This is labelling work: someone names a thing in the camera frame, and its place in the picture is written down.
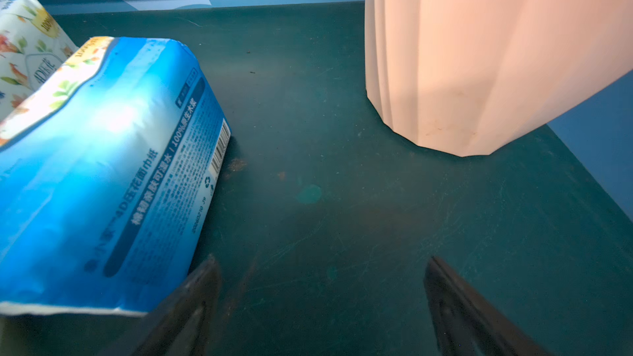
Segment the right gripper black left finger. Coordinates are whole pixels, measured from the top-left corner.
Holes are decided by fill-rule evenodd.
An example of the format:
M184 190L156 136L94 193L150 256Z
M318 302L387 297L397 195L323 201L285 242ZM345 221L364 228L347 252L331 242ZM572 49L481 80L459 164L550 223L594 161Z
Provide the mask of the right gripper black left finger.
M220 289L219 264L208 255L176 290L101 354L208 354Z

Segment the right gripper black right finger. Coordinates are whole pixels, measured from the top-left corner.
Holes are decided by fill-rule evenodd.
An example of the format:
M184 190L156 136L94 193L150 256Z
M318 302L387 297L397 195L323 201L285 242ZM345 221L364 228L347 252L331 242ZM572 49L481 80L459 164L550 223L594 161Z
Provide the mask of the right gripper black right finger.
M424 283L441 354L550 354L440 257L429 259Z

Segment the blue floral tissue pack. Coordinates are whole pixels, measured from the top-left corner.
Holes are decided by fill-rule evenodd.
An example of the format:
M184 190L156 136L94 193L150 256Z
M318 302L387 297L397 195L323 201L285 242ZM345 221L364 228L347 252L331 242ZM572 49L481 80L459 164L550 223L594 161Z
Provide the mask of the blue floral tissue pack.
M1 313L142 316L186 278L231 130L179 41L87 41L1 123Z

